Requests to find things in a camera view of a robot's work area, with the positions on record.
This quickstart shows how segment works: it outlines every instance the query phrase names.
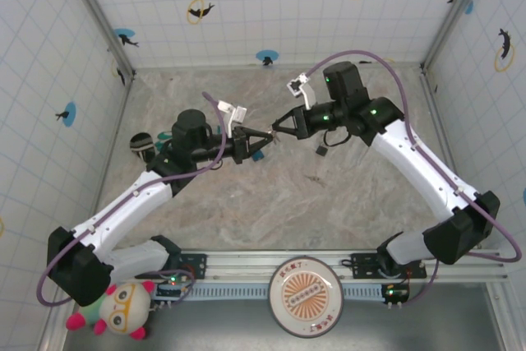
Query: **gray stone floor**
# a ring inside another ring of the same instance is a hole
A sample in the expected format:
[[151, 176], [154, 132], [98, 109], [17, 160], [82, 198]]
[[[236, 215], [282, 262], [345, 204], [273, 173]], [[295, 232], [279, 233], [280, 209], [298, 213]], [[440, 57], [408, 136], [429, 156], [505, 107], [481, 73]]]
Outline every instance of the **gray stone floor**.
[[[413, 127], [441, 157], [439, 143], [418, 77], [419, 69], [395, 65], [408, 92]], [[157, 136], [170, 130], [184, 109], [202, 110], [215, 129], [218, 121], [201, 96], [247, 107], [244, 125], [266, 131], [301, 104], [286, 83], [302, 68], [238, 70], [142, 70], [131, 88], [103, 188], [101, 206], [122, 193], [144, 164], [131, 153], [138, 132]], [[377, 65], [360, 65], [372, 98], [386, 96], [401, 105], [394, 80]], [[318, 102], [329, 99], [321, 71], [311, 80]], [[344, 131], [330, 136], [337, 141]], [[235, 165], [193, 180], [175, 199], [158, 208], [121, 242], [127, 247], [156, 234], [184, 248], [284, 249], [376, 247], [401, 230], [434, 223], [425, 201], [402, 174], [358, 138], [315, 154], [321, 134], [297, 141], [280, 136], [264, 149], [265, 158]]]

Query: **stuffed toy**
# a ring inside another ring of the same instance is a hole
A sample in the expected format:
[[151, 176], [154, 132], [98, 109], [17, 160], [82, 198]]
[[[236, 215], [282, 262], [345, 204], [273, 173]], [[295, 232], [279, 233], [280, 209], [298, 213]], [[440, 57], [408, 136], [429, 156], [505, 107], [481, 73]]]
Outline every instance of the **stuffed toy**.
[[135, 340], [144, 339], [144, 324], [150, 312], [152, 281], [112, 285], [96, 302], [81, 307], [67, 319], [66, 328], [77, 330], [93, 325], [94, 333], [101, 335], [107, 328], [119, 335], [130, 335]]

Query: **round sign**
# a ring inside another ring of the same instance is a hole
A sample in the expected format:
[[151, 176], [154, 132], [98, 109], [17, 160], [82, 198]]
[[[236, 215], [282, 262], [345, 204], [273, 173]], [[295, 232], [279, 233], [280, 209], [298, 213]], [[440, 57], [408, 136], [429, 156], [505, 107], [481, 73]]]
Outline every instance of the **round sign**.
[[338, 322], [344, 292], [338, 276], [307, 256], [286, 261], [272, 276], [270, 308], [279, 325], [298, 337], [317, 337]]

